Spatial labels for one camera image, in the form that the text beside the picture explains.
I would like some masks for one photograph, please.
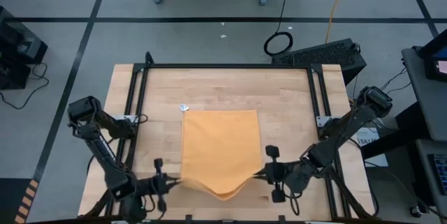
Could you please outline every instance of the computer monitor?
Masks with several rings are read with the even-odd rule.
[[[428,79],[447,82],[447,29],[418,50],[418,55],[424,59]]]

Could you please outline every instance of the yellow wire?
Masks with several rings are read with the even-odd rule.
[[[328,41],[329,41],[329,33],[330,33],[330,27],[332,25],[332,17],[334,16],[334,10],[337,7],[337,4],[338,4],[338,0],[335,0],[334,6],[332,7],[332,10],[330,11],[328,32],[326,32],[326,41],[325,41],[325,43],[328,43]]]

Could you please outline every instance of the power cord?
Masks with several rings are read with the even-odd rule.
[[[108,141],[107,141],[107,144],[112,143],[113,140],[116,140],[116,139],[112,138],[112,139],[108,140]],[[89,174],[89,171],[90,171],[90,165],[91,165],[91,162],[93,161],[93,158],[94,158],[94,157],[95,157],[95,156],[92,155],[92,156],[90,157],[90,159],[89,159],[88,164],[87,164],[87,175]]]
[[[149,210],[146,209],[146,203],[147,203],[146,197],[142,196],[142,198],[143,198],[143,201],[145,202],[142,207],[143,207],[143,209],[146,210],[146,213],[153,212],[155,210],[155,201],[154,201],[154,198],[152,197],[152,195],[149,194],[149,199],[151,200],[151,204],[152,204],[152,208]]]
[[[382,168],[381,166],[376,165],[376,164],[371,163],[371,162],[368,162],[368,161],[365,161],[365,163],[366,163],[366,164],[369,164],[369,165],[373,165],[373,166],[375,166],[375,167]],[[428,209],[429,211],[431,211],[433,214],[436,214],[438,217],[440,217],[440,218],[442,218],[442,219],[444,219],[444,220],[447,220],[447,216],[445,216],[445,215],[439,213],[438,211],[434,210],[433,208],[429,207],[425,202],[423,202],[423,200],[421,200],[418,196],[414,195],[408,188],[406,188],[406,186],[404,185],[404,183],[403,183],[403,182],[402,182],[396,175],[394,175],[392,172],[387,171],[387,170],[385,170],[385,169],[383,169],[383,171],[387,172],[390,176],[392,176],[395,180],[397,180],[397,182],[399,182],[400,186],[401,186],[401,187],[402,187],[402,188],[403,188],[409,195],[413,196],[413,197],[418,201],[419,204],[423,205],[426,209]]]
[[[284,192],[284,182],[281,184],[281,191]],[[301,195],[302,195],[302,193],[295,195],[295,193],[292,193],[292,191],[289,195],[285,195],[285,197],[290,200],[292,212],[296,216],[300,215],[300,205],[298,204],[298,198],[301,197]]]
[[[353,89],[353,92],[352,92],[353,97],[356,96],[357,77],[358,77],[358,75],[356,75],[356,81],[354,82],[354,89]],[[359,106],[359,104],[357,103],[357,101],[354,101],[354,104],[353,104],[353,107],[352,107],[351,111],[355,112],[355,110],[357,109],[357,106]],[[335,150],[334,150],[334,156],[337,155],[338,146],[339,146],[340,140],[342,139],[342,137],[344,137],[345,132],[348,130],[348,127],[351,125],[353,117],[354,117],[354,113],[352,113],[351,116],[349,117],[349,121],[348,121],[346,127],[344,128],[343,132],[339,134],[339,137],[337,139],[337,144],[335,145],[336,147],[335,147]]]
[[[159,198],[159,204],[164,206],[163,211],[161,212],[161,215],[157,218],[157,220],[159,221],[159,220],[161,220],[163,218],[163,216],[165,216],[165,213],[166,213],[166,202],[163,199],[163,196],[155,188],[154,181],[151,181],[151,187],[152,187],[152,190],[154,190],[154,192],[156,193],[156,195]]]
[[[334,10],[338,5],[338,0],[335,0],[334,5],[332,6],[332,9],[330,10],[330,17],[329,17],[329,25],[328,25],[328,31],[326,32],[326,40],[325,43],[329,42],[329,34],[330,34],[330,28],[332,26],[332,18],[334,16]]]
[[[395,75],[394,77],[392,77],[390,80],[388,80],[381,88],[380,88],[380,90],[384,90],[384,89],[386,89],[386,87],[388,86],[388,85],[390,85],[390,83],[393,81],[393,80],[395,80],[397,77],[399,77],[400,75],[403,75],[403,74],[405,74],[406,73],[406,67],[404,67],[397,75]]]
[[[45,67],[41,75],[36,74],[36,67],[37,67],[37,66],[44,66],[44,67]],[[47,65],[47,64],[44,64],[44,63],[37,64],[37,65],[35,65],[35,66],[31,69],[31,72],[32,72],[33,75],[35,75],[36,77],[28,77],[28,79],[29,79],[29,80],[41,80],[41,79],[43,79],[43,80],[45,80],[45,84],[42,84],[42,85],[39,86],[38,88],[34,89],[34,90],[29,94],[28,98],[25,100],[25,103],[24,103],[22,106],[16,106],[16,105],[13,105],[11,102],[8,102],[8,101],[5,99],[5,96],[3,95],[3,93],[0,92],[1,100],[2,100],[5,104],[11,106],[12,108],[14,108],[14,109],[16,109],[16,110],[21,110],[21,109],[23,109],[25,106],[27,106],[27,103],[28,103],[29,99],[31,99],[31,97],[33,96],[33,94],[34,94],[36,91],[42,89],[43,87],[46,87],[46,86],[50,83],[49,79],[47,79],[47,78],[45,77],[45,74],[46,74],[46,72],[47,72],[47,69],[48,69],[48,65]]]
[[[352,141],[352,143],[354,143],[354,144],[359,148],[360,151],[362,151],[362,147],[361,147],[355,140],[353,140],[352,138],[349,138],[349,140]],[[406,186],[404,185],[404,183],[402,183],[402,181],[401,181],[396,175],[394,175],[392,172],[387,171],[387,170],[385,170],[383,167],[381,167],[380,165],[371,163],[371,162],[369,162],[369,161],[365,161],[365,160],[364,160],[364,162],[365,162],[366,164],[373,165],[374,167],[382,168],[383,171],[387,172],[390,176],[392,176],[395,180],[397,180],[397,182],[399,182],[400,186],[401,186],[401,187],[402,187],[402,188],[403,188],[409,195],[411,195],[412,197],[414,197],[414,198],[418,201],[418,203],[420,203],[421,205],[423,205],[425,208],[427,208],[427,209],[428,209],[429,211],[431,211],[433,214],[436,214],[438,217],[447,220],[447,216],[445,216],[445,215],[439,213],[438,211],[434,210],[433,208],[431,208],[431,207],[429,207],[427,204],[425,204],[425,203],[424,203],[418,196],[414,195],[408,188],[406,188]]]
[[[353,140],[352,137],[350,137],[349,140],[352,141],[352,143],[354,143],[354,145],[356,145],[358,147],[358,149],[360,150],[360,152],[362,154],[362,158],[363,158],[362,147],[357,143],[357,141]],[[369,191],[371,192],[372,200],[374,201],[374,204],[376,206],[376,211],[374,211],[374,213],[372,215],[377,216],[380,212],[379,201],[377,200],[376,194],[372,190],[371,184],[369,182],[368,182],[368,186],[369,186]]]
[[[277,55],[280,55],[280,54],[287,53],[287,52],[289,52],[289,51],[292,49],[292,46],[293,46],[293,37],[292,37],[292,35],[291,35],[289,32],[279,32],[279,28],[281,27],[281,22],[282,22],[282,17],[283,17],[283,14],[284,14],[284,7],[285,7],[285,6],[286,6],[286,0],[284,0],[284,1],[283,1],[283,4],[282,4],[281,16],[279,17],[278,29],[277,29],[277,30],[275,31],[275,33],[274,33],[272,36],[270,36],[270,37],[266,40],[266,42],[264,43],[264,52],[265,52],[268,56],[271,56],[271,57],[274,57],[274,56],[277,56]],[[284,50],[282,50],[282,51],[280,51],[280,52],[277,52],[277,53],[271,53],[271,52],[268,51],[268,44],[270,43],[270,41],[273,40],[273,38],[276,38],[277,36],[287,36],[287,38],[288,38],[288,45],[287,45],[287,47],[286,47]]]
[[[386,93],[386,95],[388,95],[389,93],[391,93],[391,92],[393,92],[393,91],[400,91],[400,90],[403,90],[403,89],[407,88],[408,86],[410,86],[410,84],[411,84],[411,82],[408,83],[407,85],[405,85],[404,87],[401,87],[401,88],[398,88],[398,89],[392,89],[392,90],[388,91],[388,92]]]

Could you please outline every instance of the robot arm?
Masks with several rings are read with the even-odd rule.
[[[123,201],[123,218],[129,223],[138,223],[146,218],[147,212],[142,205],[144,195],[158,195],[157,207],[166,211],[163,195],[178,183],[162,173],[163,161],[154,160],[156,175],[147,179],[136,179],[127,166],[117,160],[112,149],[101,134],[105,128],[113,138],[129,139],[135,137],[136,127],[130,119],[116,120],[101,109],[99,100],[88,96],[68,106],[68,118],[73,129],[73,135],[85,141],[94,157],[105,173],[105,184],[108,192],[96,203],[95,207],[85,216],[98,216],[110,196],[116,201]]]
[[[267,155],[273,162],[266,163],[263,170],[257,175],[265,175],[265,178],[275,185],[272,192],[274,202],[284,202],[284,191],[279,186],[284,183],[293,194],[301,194],[309,184],[312,177],[330,177],[345,194],[354,211],[361,218],[372,218],[356,201],[349,189],[344,185],[334,171],[332,162],[335,154],[352,135],[357,133],[366,123],[377,117],[386,116],[391,107],[392,99],[377,87],[365,87],[358,97],[356,106],[341,119],[331,119],[319,131],[321,141],[311,145],[300,157],[300,160],[291,163],[278,163],[277,147],[266,147]]]

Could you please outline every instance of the metal bracket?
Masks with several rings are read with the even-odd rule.
[[[323,74],[323,67],[321,64],[310,64],[310,68],[320,75]]]
[[[319,116],[316,118],[316,125],[318,127],[323,127],[329,119],[339,119],[341,117],[329,117],[329,116]]]
[[[130,119],[131,122],[134,122],[135,119],[137,119],[136,115],[111,115],[116,120],[122,120],[122,119]]]

